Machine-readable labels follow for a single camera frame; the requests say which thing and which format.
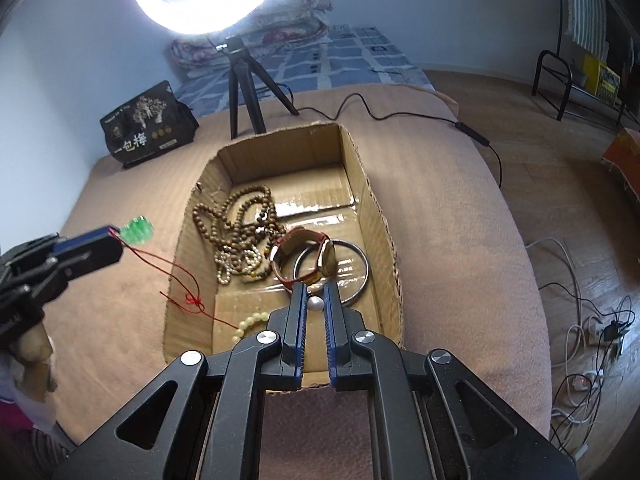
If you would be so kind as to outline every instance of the blue gripper pad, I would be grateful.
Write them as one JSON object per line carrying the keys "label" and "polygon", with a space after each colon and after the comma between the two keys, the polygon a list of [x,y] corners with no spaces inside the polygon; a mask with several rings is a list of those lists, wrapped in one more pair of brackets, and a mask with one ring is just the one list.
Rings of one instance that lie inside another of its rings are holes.
{"label": "blue gripper pad", "polygon": [[300,304],[300,316],[298,318],[298,334],[296,337],[296,368],[294,377],[302,384],[302,373],[305,367],[305,338],[306,338],[306,287],[303,289]]}
{"label": "blue gripper pad", "polygon": [[329,383],[335,388],[335,382],[338,377],[337,372],[337,360],[335,355],[335,330],[334,330],[334,318],[332,316],[331,297],[329,294],[329,287],[324,288],[324,332],[326,339],[326,360],[327,369],[329,370]]}

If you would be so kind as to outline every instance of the wristwatch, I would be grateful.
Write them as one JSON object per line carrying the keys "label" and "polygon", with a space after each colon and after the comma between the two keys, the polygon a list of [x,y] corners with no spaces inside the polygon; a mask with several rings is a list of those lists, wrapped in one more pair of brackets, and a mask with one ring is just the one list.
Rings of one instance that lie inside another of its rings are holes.
{"label": "wristwatch", "polygon": [[[310,242],[315,243],[318,247],[314,268],[311,272],[303,274],[295,280],[284,278],[281,271],[284,261],[297,251],[305,249]],[[269,261],[276,278],[289,290],[293,288],[294,282],[313,285],[319,282],[322,277],[334,278],[338,274],[338,260],[335,257],[334,243],[331,238],[325,233],[311,231],[301,226],[293,228],[276,240],[273,249],[271,249]]]}

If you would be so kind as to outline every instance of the wooden floor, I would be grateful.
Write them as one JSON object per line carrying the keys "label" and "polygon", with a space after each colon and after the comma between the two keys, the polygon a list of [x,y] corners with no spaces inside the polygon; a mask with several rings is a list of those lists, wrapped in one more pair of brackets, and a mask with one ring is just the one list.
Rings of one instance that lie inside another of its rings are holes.
{"label": "wooden floor", "polygon": [[[640,217],[620,180],[599,163],[612,131],[581,120],[558,123],[551,107],[530,88],[484,76],[429,72],[433,85],[460,104],[460,120],[486,136],[502,159],[502,193],[525,243],[555,237],[568,248],[585,298],[611,312],[625,294],[640,300]],[[494,154],[479,147],[498,175]],[[529,251],[538,285],[557,281],[572,287],[560,250],[551,244]],[[575,301],[557,287],[542,291],[553,363],[564,356],[568,327],[577,322]],[[586,306],[584,315],[592,314]],[[612,451],[640,403],[640,317],[626,336],[627,350],[611,365],[602,405],[578,461],[589,478]],[[595,347],[580,351],[569,372],[596,369]],[[554,392],[564,368],[553,370]],[[559,396],[559,404],[565,399]],[[563,406],[570,411],[568,404]],[[576,431],[575,447],[582,441]]]}

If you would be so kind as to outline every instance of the tripod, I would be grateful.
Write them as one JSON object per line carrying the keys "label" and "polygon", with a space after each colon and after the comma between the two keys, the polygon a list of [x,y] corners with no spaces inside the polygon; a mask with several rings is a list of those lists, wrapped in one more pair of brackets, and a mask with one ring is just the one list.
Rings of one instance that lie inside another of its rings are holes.
{"label": "tripod", "polygon": [[239,36],[233,36],[226,40],[226,44],[217,46],[217,50],[223,51],[229,58],[231,69],[229,70],[229,110],[231,120],[231,139],[238,136],[238,84],[244,96],[246,110],[249,113],[251,124],[256,134],[264,134],[267,128],[264,126],[264,118],[260,110],[258,95],[255,92],[252,73],[258,76],[264,85],[285,105],[292,115],[300,115],[293,103],[287,99],[284,92],[271,78],[264,67],[249,54]]}

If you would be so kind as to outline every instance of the pearl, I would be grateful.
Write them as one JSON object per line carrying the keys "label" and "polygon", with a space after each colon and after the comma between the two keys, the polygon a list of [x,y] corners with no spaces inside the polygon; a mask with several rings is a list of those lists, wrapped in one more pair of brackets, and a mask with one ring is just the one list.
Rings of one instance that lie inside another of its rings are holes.
{"label": "pearl", "polygon": [[306,300],[306,307],[313,312],[322,312],[324,310],[324,301],[317,296],[311,296]]}

